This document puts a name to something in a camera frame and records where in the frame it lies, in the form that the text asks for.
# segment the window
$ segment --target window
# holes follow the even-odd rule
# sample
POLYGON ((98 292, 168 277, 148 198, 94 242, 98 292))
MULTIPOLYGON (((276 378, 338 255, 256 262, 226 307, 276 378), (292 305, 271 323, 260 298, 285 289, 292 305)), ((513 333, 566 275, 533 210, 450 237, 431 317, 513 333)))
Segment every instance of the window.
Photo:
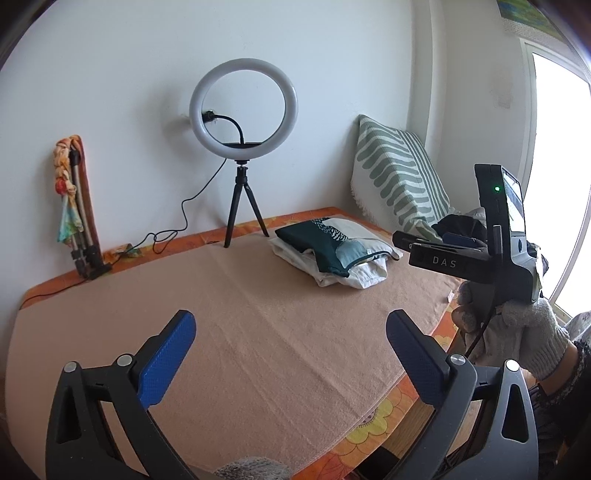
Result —
POLYGON ((591 90, 578 67, 524 42, 531 131, 522 172, 527 238, 550 269, 543 292, 568 316, 591 310, 591 90))

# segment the gloved hand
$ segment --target gloved hand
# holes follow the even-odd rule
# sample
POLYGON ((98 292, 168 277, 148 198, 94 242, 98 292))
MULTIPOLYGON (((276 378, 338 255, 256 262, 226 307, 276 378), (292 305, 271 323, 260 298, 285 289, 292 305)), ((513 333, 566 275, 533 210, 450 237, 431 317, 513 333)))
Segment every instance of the gloved hand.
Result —
MULTIPOLYGON (((466 334, 466 347, 476 339, 481 320, 471 307, 470 282, 464 282, 452 312, 453 323, 466 334)), ((569 334, 558 325, 548 300, 533 304, 510 300, 497 307, 483 338, 470 354, 476 365, 501 367, 512 358, 538 380, 548 377, 558 366, 569 344, 569 334)))

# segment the glove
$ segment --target glove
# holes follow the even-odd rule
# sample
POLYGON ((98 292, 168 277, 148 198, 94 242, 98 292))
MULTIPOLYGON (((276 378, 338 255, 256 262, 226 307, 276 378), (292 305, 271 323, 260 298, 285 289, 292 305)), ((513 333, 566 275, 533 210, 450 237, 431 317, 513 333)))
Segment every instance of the glove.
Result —
MULTIPOLYGON (((482 324, 471 307, 470 282, 460 286, 457 302, 452 320, 465 332, 468 347, 482 324)), ((556 369, 568 344, 569 334, 556 322, 548 300, 538 299, 533 304, 510 300, 496 308, 469 360, 476 365, 501 367, 512 358, 536 379, 544 380, 556 369)))
POLYGON ((247 457, 214 472, 224 480, 289 480, 291 472, 282 463, 263 457, 247 457))

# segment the screen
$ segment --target screen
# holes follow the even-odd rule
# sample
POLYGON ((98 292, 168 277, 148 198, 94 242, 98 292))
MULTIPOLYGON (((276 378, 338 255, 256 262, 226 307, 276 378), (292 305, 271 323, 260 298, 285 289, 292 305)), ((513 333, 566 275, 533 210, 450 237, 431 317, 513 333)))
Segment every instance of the screen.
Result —
POLYGON ((513 233, 525 233, 525 215, 523 212, 523 199, 521 186, 509 173, 503 169, 505 182, 505 195, 509 207, 509 228, 513 233))

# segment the orange floral sheet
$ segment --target orange floral sheet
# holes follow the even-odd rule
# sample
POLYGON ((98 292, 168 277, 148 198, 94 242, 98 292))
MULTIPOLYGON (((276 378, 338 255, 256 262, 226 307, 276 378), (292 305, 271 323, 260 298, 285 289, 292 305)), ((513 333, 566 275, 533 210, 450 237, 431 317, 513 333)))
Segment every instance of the orange floral sheet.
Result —
MULTIPOLYGON (((342 210, 335 207, 328 207, 320 210, 309 210, 306 212, 293 213, 272 217, 265 220, 268 228, 278 228, 291 223, 303 222, 313 218, 343 215, 365 226, 381 231, 386 236, 389 233, 371 225, 363 220, 351 217, 342 210)), ((248 233, 258 232, 260 230, 258 222, 252 221, 241 223, 234 227, 233 237, 246 235, 248 233)), ((167 249, 160 255, 152 251, 152 247, 141 248, 141 256, 136 258, 123 258, 113 266, 109 275, 127 270, 128 268, 141 265, 159 257, 167 257, 203 245, 212 244, 224 240, 226 235, 225 228, 218 228, 209 232, 187 235, 173 240, 167 249)), ((110 254, 105 255, 106 262, 114 262, 116 257, 110 254)), ((37 285, 27 291, 24 297, 23 306, 26 308, 38 301, 42 301, 52 296, 50 293, 67 288, 80 282, 77 272, 71 271, 56 278, 52 278, 44 283, 37 285)), ((433 337, 445 350, 452 342, 457 328, 452 322, 451 312, 455 307, 455 300, 447 308, 441 318, 441 322, 435 329, 433 337)), ((405 375, 401 381, 390 391, 386 398, 376 408, 376 410, 367 416, 367 418, 353 431, 351 431, 343 440, 341 440, 331 451, 320 457, 311 465, 304 468, 294 476, 295 480, 341 480, 348 473, 352 472, 370 453, 380 446, 398 426, 402 418, 409 411, 410 407, 418 399, 418 394, 412 383, 405 375)))

